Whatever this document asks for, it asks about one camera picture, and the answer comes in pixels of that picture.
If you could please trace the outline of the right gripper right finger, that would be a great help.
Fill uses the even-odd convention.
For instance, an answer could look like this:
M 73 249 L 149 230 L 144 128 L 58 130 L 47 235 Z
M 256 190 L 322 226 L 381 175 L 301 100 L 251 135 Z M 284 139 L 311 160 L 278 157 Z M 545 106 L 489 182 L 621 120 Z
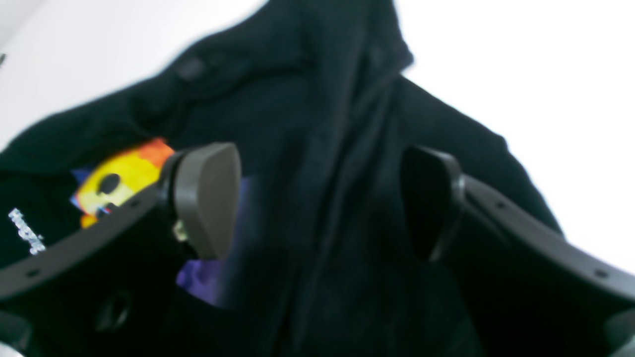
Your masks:
M 411 245 L 454 275 L 490 357 L 632 357 L 635 281 L 422 146 L 401 158 Z

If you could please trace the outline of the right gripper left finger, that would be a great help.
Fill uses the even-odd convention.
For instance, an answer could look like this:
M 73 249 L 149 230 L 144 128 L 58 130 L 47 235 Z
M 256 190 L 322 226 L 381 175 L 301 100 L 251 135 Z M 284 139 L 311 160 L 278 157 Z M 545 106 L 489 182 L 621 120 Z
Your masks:
M 157 183 L 88 229 L 1 269 L 3 357 L 183 357 L 177 275 L 225 258 L 240 201 L 236 145 L 178 152 Z

